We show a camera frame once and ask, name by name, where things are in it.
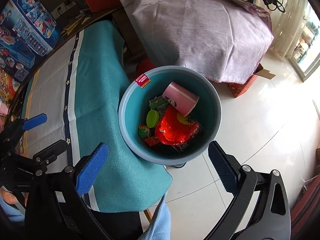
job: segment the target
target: green bottle cap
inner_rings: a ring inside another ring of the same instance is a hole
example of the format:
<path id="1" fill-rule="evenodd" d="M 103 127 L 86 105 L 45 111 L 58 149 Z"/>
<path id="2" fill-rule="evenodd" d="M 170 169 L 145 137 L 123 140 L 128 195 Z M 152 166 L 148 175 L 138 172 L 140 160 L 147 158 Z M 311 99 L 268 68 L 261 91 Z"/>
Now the green bottle cap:
<path id="1" fill-rule="evenodd" d="M 147 115 L 147 126 L 155 128 L 159 122 L 159 114 L 156 110 L 150 110 Z"/>

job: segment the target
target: sheer curtain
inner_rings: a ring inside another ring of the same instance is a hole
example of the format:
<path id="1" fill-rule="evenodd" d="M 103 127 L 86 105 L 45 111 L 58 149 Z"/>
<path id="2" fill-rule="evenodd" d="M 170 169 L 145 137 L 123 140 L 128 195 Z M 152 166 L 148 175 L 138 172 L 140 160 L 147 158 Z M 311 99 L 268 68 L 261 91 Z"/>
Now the sheer curtain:
<path id="1" fill-rule="evenodd" d="M 281 57 L 291 58 L 294 48 L 308 20 L 305 11 L 307 0 L 283 0 L 285 13 L 279 10 L 271 11 L 262 0 L 255 0 L 256 5 L 270 13 L 274 40 L 271 48 Z"/>

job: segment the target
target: trash bin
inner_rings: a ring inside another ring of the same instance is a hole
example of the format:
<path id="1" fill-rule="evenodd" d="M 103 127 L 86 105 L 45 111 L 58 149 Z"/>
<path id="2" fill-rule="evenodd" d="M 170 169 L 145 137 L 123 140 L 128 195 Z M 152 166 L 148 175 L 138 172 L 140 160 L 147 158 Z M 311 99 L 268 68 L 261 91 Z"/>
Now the trash bin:
<path id="1" fill-rule="evenodd" d="M 220 127 L 221 103 L 215 88 L 205 77 L 185 67 L 158 67 L 145 74 L 151 82 L 141 88 L 134 81 L 120 102 L 118 117 L 124 141 L 135 154 L 153 163 L 176 165 L 196 158 L 214 140 Z M 162 95 L 172 81 L 200 97 L 191 118 L 202 126 L 204 132 L 181 153 L 150 147 L 138 134 L 138 126 L 146 124 L 149 100 Z"/>

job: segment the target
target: person's hand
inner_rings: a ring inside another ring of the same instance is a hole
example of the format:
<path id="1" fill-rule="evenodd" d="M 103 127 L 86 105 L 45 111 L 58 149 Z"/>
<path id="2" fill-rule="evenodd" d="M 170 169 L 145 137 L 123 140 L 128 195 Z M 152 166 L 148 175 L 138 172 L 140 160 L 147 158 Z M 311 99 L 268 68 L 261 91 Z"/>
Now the person's hand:
<path id="1" fill-rule="evenodd" d="M 0 188 L 0 196 L 8 204 L 18 203 L 17 198 L 11 192 L 5 191 L 3 187 Z"/>

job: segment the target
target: blue gripper pad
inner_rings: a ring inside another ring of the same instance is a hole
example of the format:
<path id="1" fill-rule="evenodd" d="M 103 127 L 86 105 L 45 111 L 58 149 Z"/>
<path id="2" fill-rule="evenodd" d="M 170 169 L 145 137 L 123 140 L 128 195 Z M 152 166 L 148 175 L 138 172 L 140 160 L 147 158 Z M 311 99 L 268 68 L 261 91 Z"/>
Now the blue gripper pad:
<path id="1" fill-rule="evenodd" d="M 238 177 L 226 159 L 224 152 L 214 142 L 211 142 L 208 147 L 208 154 L 225 190 L 236 196 L 238 194 Z"/>
<path id="2" fill-rule="evenodd" d="M 23 125 L 21 127 L 24 131 L 29 131 L 32 128 L 35 128 L 47 121 L 47 115 L 46 114 L 39 114 L 35 117 L 32 117 L 26 121 L 23 122 Z"/>
<path id="3" fill-rule="evenodd" d="M 95 148 L 89 161 L 85 164 L 77 177 L 76 191 L 79 196 L 89 192 L 108 158 L 108 153 L 108 146 L 104 143 L 99 143 L 97 148 Z"/>

